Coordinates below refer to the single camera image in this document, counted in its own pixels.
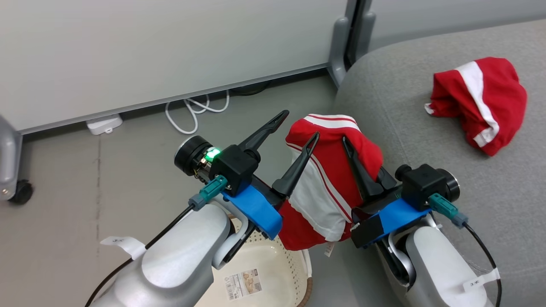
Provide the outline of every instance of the black wheel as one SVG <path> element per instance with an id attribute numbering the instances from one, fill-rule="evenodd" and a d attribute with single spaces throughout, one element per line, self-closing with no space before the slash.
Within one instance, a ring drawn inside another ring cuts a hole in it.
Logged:
<path id="1" fill-rule="evenodd" d="M 24 205 L 32 197 L 33 192 L 33 187 L 28 180 L 19 180 L 17 181 L 15 194 L 9 201 L 17 205 Z"/>

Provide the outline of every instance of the product label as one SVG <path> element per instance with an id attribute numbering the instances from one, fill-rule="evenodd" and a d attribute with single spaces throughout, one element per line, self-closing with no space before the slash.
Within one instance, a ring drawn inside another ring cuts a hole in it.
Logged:
<path id="1" fill-rule="evenodd" d="M 117 245 L 131 255 L 133 260 L 146 252 L 144 243 L 132 237 L 108 237 L 100 242 L 102 245 Z"/>
<path id="2" fill-rule="evenodd" d="M 258 270 L 252 269 L 224 278 L 228 300 L 236 300 L 262 290 Z"/>
<path id="3" fill-rule="evenodd" d="M 326 255 L 326 257 L 330 257 L 330 255 L 332 255 L 332 250 L 334 250 L 334 242 L 328 242 L 328 244 L 326 244 L 326 250 L 324 251 L 324 254 Z"/>
<path id="4" fill-rule="evenodd" d="M 466 292 L 472 291 L 474 289 L 482 287 L 484 284 L 487 284 L 488 282 L 500 279 L 501 275 L 498 273 L 498 268 L 495 268 L 493 271 L 484 274 L 482 276 L 478 276 L 476 278 L 473 278 L 464 284 L 462 284 L 462 287 L 465 289 Z"/>

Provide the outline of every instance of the white plastic basket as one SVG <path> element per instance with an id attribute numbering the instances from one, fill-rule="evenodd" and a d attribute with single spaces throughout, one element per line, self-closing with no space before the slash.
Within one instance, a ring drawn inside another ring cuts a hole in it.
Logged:
<path id="1" fill-rule="evenodd" d="M 232 219 L 235 230 L 241 222 Z M 253 232 L 221 270 L 196 307 L 303 307 L 312 290 L 309 251 L 289 251 L 277 237 Z"/>

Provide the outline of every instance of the black cable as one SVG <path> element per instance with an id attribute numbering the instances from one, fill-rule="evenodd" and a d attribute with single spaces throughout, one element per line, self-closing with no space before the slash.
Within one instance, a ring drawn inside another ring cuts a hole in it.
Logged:
<path id="1" fill-rule="evenodd" d="M 241 91 L 238 91 L 238 90 L 235 90 L 235 89 L 232 89 L 230 90 L 230 92 L 234 93 L 234 94 L 237 94 L 239 96 L 252 96 L 252 95 L 256 95 L 258 93 L 261 93 L 263 92 L 266 88 L 269 87 L 269 85 L 271 84 L 271 81 L 272 80 L 269 80 L 269 81 L 266 81 L 262 87 L 259 89 L 259 90 L 256 90 L 256 91 L 253 91 L 253 92 L 241 92 Z"/>
<path id="2" fill-rule="evenodd" d="M 161 239 L 161 237 L 163 237 L 165 235 L 165 233 L 168 233 L 169 230 L 171 230 L 176 224 L 178 224 L 178 222 L 180 222 L 180 220 L 184 216 L 186 216 L 186 214 L 188 214 L 192 209 L 193 209 L 193 205 L 190 205 L 186 209 L 184 209 L 184 211 L 182 211 L 181 214 L 179 214 L 169 225 L 167 225 L 167 227 L 165 227 L 165 229 L 163 229 L 157 236 L 155 236 L 155 238 L 153 238 L 148 244 L 146 244 L 146 246 L 145 246 L 146 249 L 149 249 L 150 247 L 152 247 L 152 245 L 154 245 L 157 241 L 159 241 L 159 239 Z M 117 267 L 110 274 L 108 274 L 108 276 L 106 276 L 106 278 L 103 279 L 103 281 L 100 282 L 100 284 L 97 286 L 95 291 L 93 291 L 93 293 L 91 294 L 91 296 L 87 300 L 87 303 L 85 304 L 85 307 L 89 307 L 91 305 L 91 303 L 93 303 L 93 300 L 95 299 L 95 297 L 99 293 L 100 289 L 102 289 L 102 287 L 104 287 L 104 285 L 106 285 L 106 283 L 110 279 L 112 279 L 112 277 L 114 277 L 119 271 L 121 271 L 124 267 L 126 267 L 132 261 L 133 261 L 132 258 L 127 259 L 127 261 L 123 262 L 119 267 Z"/>
<path id="3" fill-rule="evenodd" d="M 163 229 L 155 238 L 153 238 L 148 244 L 146 244 L 146 249 L 149 249 L 150 247 L 152 247 L 152 245 L 154 245 L 157 241 L 159 241 L 159 239 L 161 239 L 161 237 L 163 237 L 165 235 L 165 233 L 168 233 L 169 230 L 171 230 L 171 228 L 173 228 L 176 224 L 178 224 L 178 222 L 180 222 L 180 220 L 184 216 L 186 216 L 186 214 L 188 214 L 191 210 L 193 210 L 193 205 L 189 205 L 186 209 L 184 209 L 184 211 L 182 211 L 182 213 L 179 214 L 171 222 L 171 224 L 169 224 L 167 227 L 165 227 L 165 229 Z"/>
<path id="4" fill-rule="evenodd" d="M 491 266 L 493 267 L 493 270 L 497 268 L 497 264 L 495 263 L 495 260 L 493 259 L 493 256 L 491 256 L 491 253 L 485 247 L 485 244 L 482 242 L 482 240 L 479 238 L 478 234 L 468 225 L 468 223 L 463 222 L 462 225 L 470 232 L 470 234 L 474 237 L 476 242 L 478 242 L 479 246 L 482 248 L 483 252 L 487 256 L 487 259 L 489 259 L 489 262 L 491 263 Z M 501 296 L 502 296 L 502 282 L 500 279 L 497 279 L 497 302 L 495 303 L 495 307 L 501 306 Z"/>
<path id="5" fill-rule="evenodd" d="M 133 262 L 133 259 L 132 258 L 129 258 L 127 259 L 127 261 L 123 262 L 119 267 L 117 267 L 115 270 L 113 270 L 110 274 L 108 274 L 108 276 L 106 276 L 105 279 L 103 279 L 103 281 L 100 282 L 100 284 L 98 285 L 98 287 L 95 289 L 95 291 L 93 291 L 93 294 L 91 294 L 91 296 L 89 297 L 89 299 L 87 300 L 87 303 L 85 303 L 85 307 L 89 307 L 91 305 L 91 303 L 93 303 L 93 300 L 95 299 L 95 296 L 97 296 L 97 294 L 99 293 L 100 289 L 102 289 L 102 287 L 104 287 L 104 285 L 106 285 L 106 283 L 112 278 L 114 277 L 114 275 L 116 275 L 119 271 L 121 271 L 121 269 L 123 269 L 124 267 L 126 267 L 128 264 L 130 264 L 131 262 Z"/>

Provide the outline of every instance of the white cable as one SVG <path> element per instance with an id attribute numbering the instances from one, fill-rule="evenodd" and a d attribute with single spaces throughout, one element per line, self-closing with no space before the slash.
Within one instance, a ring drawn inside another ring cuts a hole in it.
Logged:
<path id="1" fill-rule="evenodd" d="M 193 134 L 193 133 L 195 133 L 197 131 L 197 128 L 199 128 L 199 124 L 197 123 L 196 114 L 202 114 L 205 111 L 211 111 L 211 112 L 214 112 L 214 113 L 221 113 L 221 112 L 224 112 L 228 108 L 228 106 L 229 106 L 229 90 L 225 91 L 225 106 L 220 110 L 216 110 L 216 109 L 213 109 L 213 108 L 209 107 L 209 105 L 210 105 L 209 95 L 206 95 L 206 104 L 201 104 L 201 103 L 199 103 L 199 102 L 197 102 L 197 101 L 195 101 L 195 100 L 193 100 L 191 98 L 183 99 L 183 101 L 186 104 L 186 107 L 188 108 L 189 113 L 192 115 L 193 124 L 195 125 L 195 127 L 191 131 L 185 131 L 182 128 L 180 128 L 177 124 L 175 124 L 173 118 L 170 117 L 170 114 L 169 114 L 170 102 L 168 102 L 165 105 L 165 115 L 167 116 L 167 119 L 169 120 L 171 125 L 176 130 L 178 130 L 179 132 L 181 132 L 183 134 Z M 194 109 L 192 109 L 190 103 L 196 104 L 196 105 L 200 106 L 202 109 L 199 110 L 199 111 L 195 111 Z"/>

